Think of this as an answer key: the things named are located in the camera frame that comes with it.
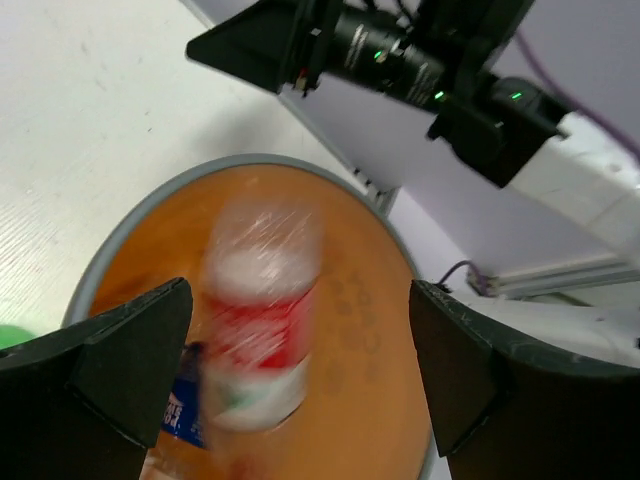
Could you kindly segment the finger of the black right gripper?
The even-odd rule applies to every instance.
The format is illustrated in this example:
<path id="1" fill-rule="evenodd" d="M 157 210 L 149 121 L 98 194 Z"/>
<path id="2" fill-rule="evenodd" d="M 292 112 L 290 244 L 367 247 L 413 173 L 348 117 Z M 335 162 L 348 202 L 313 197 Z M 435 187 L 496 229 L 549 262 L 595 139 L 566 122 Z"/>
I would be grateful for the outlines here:
<path id="1" fill-rule="evenodd" d="M 188 59 L 278 93 L 293 81 L 306 1 L 261 0 L 190 40 Z"/>

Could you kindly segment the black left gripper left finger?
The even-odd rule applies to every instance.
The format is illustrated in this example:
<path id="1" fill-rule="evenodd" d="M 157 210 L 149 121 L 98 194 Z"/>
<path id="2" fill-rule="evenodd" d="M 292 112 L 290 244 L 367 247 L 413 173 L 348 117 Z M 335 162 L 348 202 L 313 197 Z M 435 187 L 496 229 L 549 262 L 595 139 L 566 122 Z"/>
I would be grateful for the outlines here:
<path id="1" fill-rule="evenodd" d="M 136 479 L 158 438 L 192 313 L 172 279 L 1 352 L 4 479 Z"/>

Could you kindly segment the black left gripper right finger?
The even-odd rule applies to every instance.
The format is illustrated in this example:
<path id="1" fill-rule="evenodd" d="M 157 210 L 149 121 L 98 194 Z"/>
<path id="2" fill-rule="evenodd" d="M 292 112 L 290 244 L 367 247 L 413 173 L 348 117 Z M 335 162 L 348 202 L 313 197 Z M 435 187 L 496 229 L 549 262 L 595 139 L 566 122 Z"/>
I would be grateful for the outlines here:
<path id="1" fill-rule="evenodd" d="M 635 479 L 639 371 L 504 325 L 414 281 L 409 320 L 455 479 Z"/>

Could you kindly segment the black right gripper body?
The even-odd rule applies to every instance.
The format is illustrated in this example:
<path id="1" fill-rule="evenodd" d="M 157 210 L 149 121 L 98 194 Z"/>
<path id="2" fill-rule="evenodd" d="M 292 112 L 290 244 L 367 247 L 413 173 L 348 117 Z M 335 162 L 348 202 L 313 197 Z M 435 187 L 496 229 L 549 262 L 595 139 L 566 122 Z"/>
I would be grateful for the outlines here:
<path id="1" fill-rule="evenodd" d="M 529 1 L 422 1 L 410 12 L 373 1 L 299 1 L 293 87 L 318 88 L 327 73 L 415 108 L 449 93 L 473 96 L 530 10 Z"/>

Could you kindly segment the clear bottle red label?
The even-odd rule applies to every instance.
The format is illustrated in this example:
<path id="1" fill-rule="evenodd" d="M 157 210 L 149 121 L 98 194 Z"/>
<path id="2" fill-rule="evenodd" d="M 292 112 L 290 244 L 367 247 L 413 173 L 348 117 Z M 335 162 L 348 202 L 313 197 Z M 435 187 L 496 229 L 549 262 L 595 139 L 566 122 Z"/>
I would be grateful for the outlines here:
<path id="1" fill-rule="evenodd" d="M 201 269 L 207 419 L 272 428 L 306 396 L 322 232 L 304 204 L 238 201 L 214 224 Z"/>

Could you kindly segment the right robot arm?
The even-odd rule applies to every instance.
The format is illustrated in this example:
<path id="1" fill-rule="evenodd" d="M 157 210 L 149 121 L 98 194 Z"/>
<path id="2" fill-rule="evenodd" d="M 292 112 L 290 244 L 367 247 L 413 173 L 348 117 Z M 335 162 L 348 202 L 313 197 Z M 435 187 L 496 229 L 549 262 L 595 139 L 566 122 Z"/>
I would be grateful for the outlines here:
<path id="1" fill-rule="evenodd" d="M 338 77 L 434 120 L 427 137 L 500 188 L 639 262 L 639 155 L 549 82 L 501 77 L 528 1 L 258 1 L 187 43 L 186 57 L 263 90 Z"/>

